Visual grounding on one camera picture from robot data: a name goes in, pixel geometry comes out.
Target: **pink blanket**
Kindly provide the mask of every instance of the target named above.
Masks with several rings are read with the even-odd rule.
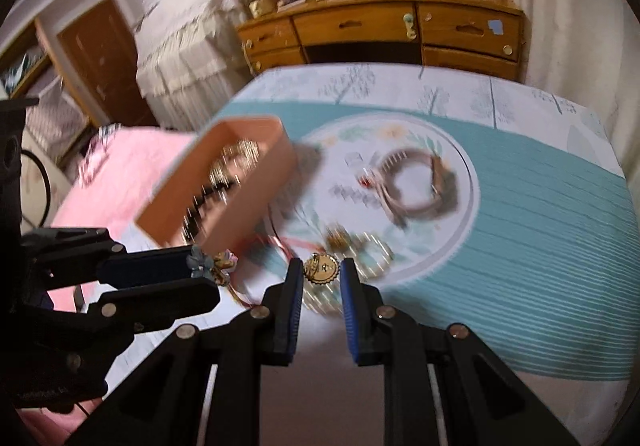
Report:
[[[74,185],[52,226],[107,228],[111,238],[117,240],[193,137],[194,134],[158,128],[121,128],[110,141],[107,159],[94,180],[85,188]],[[93,287],[82,286],[85,297]],[[55,309],[75,311],[72,293],[72,287],[51,291]],[[98,403],[99,400],[86,402],[83,407],[92,412]],[[36,440],[46,446],[61,445],[84,419],[78,408],[69,415],[40,409],[23,410],[20,416]]]

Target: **cabinet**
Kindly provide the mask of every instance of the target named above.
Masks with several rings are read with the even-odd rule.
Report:
[[[407,62],[517,80],[523,13],[506,0],[320,0],[238,26],[254,73],[267,68],[344,61],[347,45],[387,47],[380,61]]]

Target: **screw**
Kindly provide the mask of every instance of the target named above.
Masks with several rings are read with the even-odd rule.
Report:
[[[463,340],[467,336],[469,336],[469,329],[466,328],[463,324],[454,323],[451,327],[449,327],[449,334],[451,334],[456,339]]]
[[[391,318],[396,315],[396,309],[391,307],[391,305],[381,305],[376,309],[376,314],[378,315],[378,318],[391,320]]]
[[[105,303],[100,309],[100,312],[105,318],[111,318],[114,314],[116,314],[117,308],[113,303]]]
[[[188,340],[193,338],[196,334],[196,327],[193,325],[189,325],[185,323],[184,325],[180,325],[176,331],[175,335],[178,336],[181,340]]]
[[[82,358],[75,352],[72,352],[66,356],[66,367],[73,373],[76,373],[78,371],[80,365],[82,365]]]
[[[251,309],[249,314],[251,315],[251,318],[256,320],[264,320],[269,314],[271,314],[271,311],[264,305],[258,305],[258,307]]]

